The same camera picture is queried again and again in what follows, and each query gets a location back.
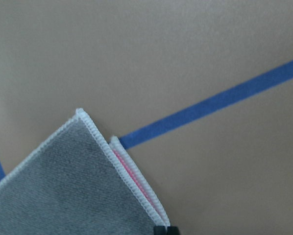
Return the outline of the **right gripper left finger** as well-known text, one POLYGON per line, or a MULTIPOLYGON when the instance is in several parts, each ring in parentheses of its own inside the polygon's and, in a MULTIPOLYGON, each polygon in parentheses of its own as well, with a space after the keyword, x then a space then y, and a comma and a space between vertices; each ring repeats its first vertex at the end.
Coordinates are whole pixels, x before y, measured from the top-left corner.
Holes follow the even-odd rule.
POLYGON ((167 230, 165 226, 154 226, 153 227, 153 234, 154 235, 166 235, 167 230))

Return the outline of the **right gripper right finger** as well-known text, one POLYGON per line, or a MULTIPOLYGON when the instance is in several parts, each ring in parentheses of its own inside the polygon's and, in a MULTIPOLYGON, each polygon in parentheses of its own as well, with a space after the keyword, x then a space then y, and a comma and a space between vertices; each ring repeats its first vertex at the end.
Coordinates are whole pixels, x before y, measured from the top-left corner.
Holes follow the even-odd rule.
POLYGON ((180 230, 177 226, 168 226, 167 235, 180 235, 180 230))

